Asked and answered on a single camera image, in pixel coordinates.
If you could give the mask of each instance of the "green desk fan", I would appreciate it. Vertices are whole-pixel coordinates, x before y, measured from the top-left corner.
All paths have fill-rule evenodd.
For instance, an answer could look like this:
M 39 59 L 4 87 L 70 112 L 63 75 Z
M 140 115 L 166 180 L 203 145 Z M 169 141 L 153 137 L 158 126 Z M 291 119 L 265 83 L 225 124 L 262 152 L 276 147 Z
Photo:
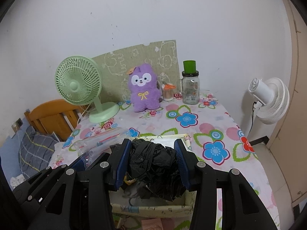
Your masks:
M 94 102 L 96 109 L 89 116 L 92 123 L 104 122 L 119 111 L 118 104 L 114 102 L 100 102 L 101 73 L 90 58 L 71 56 L 63 60 L 56 69 L 55 83 L 56 89 L 68 103 L 86 105 Z

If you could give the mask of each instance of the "table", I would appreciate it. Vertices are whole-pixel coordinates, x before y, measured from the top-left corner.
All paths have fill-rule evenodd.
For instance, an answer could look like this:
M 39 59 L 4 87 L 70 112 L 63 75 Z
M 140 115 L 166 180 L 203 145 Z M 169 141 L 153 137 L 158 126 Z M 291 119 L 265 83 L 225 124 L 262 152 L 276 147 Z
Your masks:
M 90 123 L 88 118 L 78 124 L 75 131 L 63 145 L 61 154 L 54 154 L 50 165 L 55 168 L 70 164 L 78 155 L 73 149 L 75 141 L 99 134 L 110 128 L 129 129 L 129 137 L 188 134 L 189 148 L 200 161 L 214 169 L 229 171 L 236 168 L 242 172 L 279 229 L 279 216 L 273 192 L 267 175 L 240 127 L 231 118 L 227 110 L 209 91 L 202 93 L 197 105 L 186 105 L 180 94 L 175 94 L 173 101 L 162 101 L 157 110 L 136 113 L 131 102 L 119 102 L 119 112 L 110 120 L 102 123 Z M 221 229 L 222 200 L 218 191 L 216 230 Z M 138 229 L 141 219 L 129 217 L 125 226 Z M 168 229 L 182 229 L 188 226 L 191 217 L 164 219 Z

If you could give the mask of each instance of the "fan power cord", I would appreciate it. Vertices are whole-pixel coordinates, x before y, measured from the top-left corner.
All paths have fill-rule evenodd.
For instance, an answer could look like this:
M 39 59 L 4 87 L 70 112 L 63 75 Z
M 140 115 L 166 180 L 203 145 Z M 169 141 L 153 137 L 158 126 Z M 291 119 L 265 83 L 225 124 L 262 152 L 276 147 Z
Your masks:
M 257 102 L 254 102 L 253 103 L 253 112 L 252 112 L 252 115 L 251 115 L 251 129 L 253 128 L 253 124 L 254 124 L 254 111 L 255 111 L 255 107 L 254 107 L 254 105 L 255 104 L 257 104 Z
M 83 114 L 84 114 L 85 112 L 88 112 L 88 108 L 90 107 L 91 104 L 92 104 L 92 103 L 90 103 L 90 104 L 88 105 L 88 107 L 82 112 L 81 117 L 79 117 L 79 119 L 78 119 L 77 125 L 78 125 L 78 123 L 80 122 L 79 120 L 83 118 Z

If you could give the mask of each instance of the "purple plush toy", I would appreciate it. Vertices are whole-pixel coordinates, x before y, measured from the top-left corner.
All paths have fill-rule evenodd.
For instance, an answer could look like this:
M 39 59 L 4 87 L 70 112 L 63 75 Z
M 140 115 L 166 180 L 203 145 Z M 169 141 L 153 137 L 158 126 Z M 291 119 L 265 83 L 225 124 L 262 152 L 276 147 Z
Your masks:
M 142 64 L 134 69 L 129 75 L 128 87 L 135 112 L 160 107 L 159 98 L 162 92 L 157 88 L 157 76 L 150 64 Z

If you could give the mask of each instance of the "screw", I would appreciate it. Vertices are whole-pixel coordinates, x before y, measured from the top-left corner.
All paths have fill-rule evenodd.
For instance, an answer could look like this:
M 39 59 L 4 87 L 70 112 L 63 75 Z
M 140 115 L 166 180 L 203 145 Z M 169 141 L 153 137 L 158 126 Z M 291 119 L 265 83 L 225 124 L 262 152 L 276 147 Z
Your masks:
M 198 162 L 197 166 L 200 168 L 204 168 L 206 166 L 206 164 L 204 162 Z
M 238 175 L 238 174 L 240 174 L 240 171 L 237 170 L 237 169 L 232 169 L 231 173 L 233 173 L 234 175 Z
M 109 165 L 108 162 L 102 162 L 102 163 L 100 163 L 100 167 L 102 167 L 102 168 L 106 168 L 106 167 L 108 167 L 108 165 Z
M 72 175 L 75 171 L 73 169 L 66 170 L 66 175 Z

